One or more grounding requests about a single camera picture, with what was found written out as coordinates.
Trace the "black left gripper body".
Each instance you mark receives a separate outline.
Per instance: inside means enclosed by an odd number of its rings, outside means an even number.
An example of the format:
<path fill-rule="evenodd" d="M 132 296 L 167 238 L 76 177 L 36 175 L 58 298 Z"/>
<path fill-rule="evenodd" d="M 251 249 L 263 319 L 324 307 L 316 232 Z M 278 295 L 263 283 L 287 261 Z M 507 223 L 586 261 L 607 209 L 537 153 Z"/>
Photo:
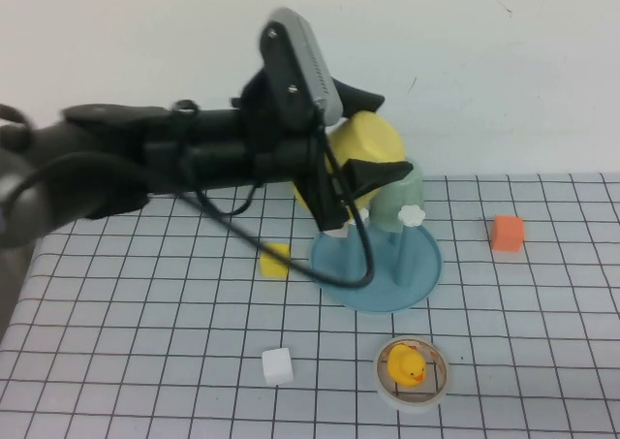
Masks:
<path fill-rule="evenodd" d="M 300 78 L 258 71 L 232 101 L 243 123 L 251 177 L 292 182 L 321 231 L 348 221 L 342 189 L 326 167 L 325 112 Z"/>

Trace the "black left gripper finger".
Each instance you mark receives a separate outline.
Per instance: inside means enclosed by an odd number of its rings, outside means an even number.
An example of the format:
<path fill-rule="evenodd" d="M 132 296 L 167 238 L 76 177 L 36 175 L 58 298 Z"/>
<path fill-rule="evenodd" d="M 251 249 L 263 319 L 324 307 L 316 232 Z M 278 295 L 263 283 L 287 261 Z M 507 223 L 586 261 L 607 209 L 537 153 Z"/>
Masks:
<path fill-rule="evenodd" d="M 402 180 L 412 170 L 409 161 L 372 162 L 351 158 L 345 163 L 345 180 L 353 200 L 368 203 L 383 187 Z"/>
<path fill-rule="evenodd" d="M 376 112 L 386 100 L 384 95 L 352 87 L 340 80 L 336 81 L 336 90 L 345 118 L 351 118 L 360 111 Z"/>

